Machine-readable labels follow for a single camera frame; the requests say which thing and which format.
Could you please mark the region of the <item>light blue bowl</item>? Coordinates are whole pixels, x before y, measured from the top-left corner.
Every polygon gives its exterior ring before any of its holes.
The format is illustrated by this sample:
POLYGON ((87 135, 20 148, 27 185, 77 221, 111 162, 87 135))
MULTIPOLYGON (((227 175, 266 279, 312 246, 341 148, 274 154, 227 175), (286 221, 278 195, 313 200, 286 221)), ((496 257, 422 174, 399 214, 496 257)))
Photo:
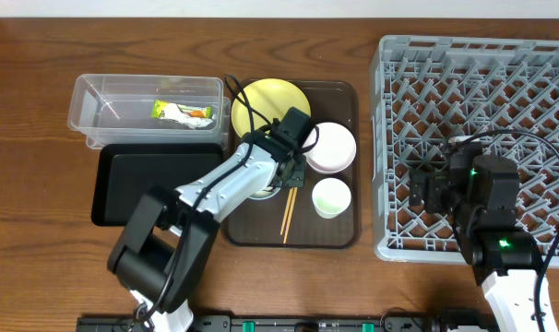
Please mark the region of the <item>light blue bowl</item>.
POLYGON ((252 200, 269 199, 269 198, 273 197, 274 195, 276 195, 280 190, 281 190, 280 186, 270 185, 270 186, 265 187, 262 190, 259 190, 255 193, 253 193, 252 195, 249 196, 249 199, 252 199, 252 200))

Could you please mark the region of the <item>pale green cup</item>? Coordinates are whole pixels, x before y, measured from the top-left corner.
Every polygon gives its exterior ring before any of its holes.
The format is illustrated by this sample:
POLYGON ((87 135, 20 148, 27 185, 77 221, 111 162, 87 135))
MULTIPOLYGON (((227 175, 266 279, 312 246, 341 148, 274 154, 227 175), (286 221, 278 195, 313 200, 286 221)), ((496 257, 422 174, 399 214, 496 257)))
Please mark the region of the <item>pale green cup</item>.
POLYGON ((312 201, 321 218, 333 219, 349 207, 351 190, 340 179, 325 178, 314 186, 312 201))

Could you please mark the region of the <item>green orange snack wrapper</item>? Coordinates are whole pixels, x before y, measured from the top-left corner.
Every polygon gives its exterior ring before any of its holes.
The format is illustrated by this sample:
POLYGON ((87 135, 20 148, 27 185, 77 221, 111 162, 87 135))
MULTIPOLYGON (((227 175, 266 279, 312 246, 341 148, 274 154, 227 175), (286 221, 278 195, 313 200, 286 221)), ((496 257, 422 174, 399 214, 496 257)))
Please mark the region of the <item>green orange snack wrapper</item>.
POLYGON ((173 121, 185 125, 190 129, 205 128, 214 123, 212 108, 188 106, 180 103, 155 100, 151 117, 166 121, 173 121))

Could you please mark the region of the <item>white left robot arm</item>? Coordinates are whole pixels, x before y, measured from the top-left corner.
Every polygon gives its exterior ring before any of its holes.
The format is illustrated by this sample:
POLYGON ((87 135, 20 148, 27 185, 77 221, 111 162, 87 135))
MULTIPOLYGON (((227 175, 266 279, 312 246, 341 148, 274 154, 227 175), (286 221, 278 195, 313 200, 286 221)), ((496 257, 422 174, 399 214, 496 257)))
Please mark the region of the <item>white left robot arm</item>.
POLYGON ((202 178, 142 196, 109 255, 107 267, 137 299, 131 326, 186 331, 187 300, 199 282, 221 222, 271 185, 301 179, 307 129, 262 127, 202 178))

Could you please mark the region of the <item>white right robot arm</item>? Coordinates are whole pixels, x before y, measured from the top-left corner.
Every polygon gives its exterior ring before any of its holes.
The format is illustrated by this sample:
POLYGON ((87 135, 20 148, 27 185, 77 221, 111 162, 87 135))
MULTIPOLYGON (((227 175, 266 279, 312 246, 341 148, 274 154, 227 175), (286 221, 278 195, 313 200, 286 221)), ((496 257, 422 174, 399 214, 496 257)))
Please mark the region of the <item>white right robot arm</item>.
POLYGON ((452 219, 459 251, 499 329, 554 331, 540 250, 517 226, 518 192, 517 165, 492 155, 457 157, 444 172, 410 173, 410 206, 452 219))

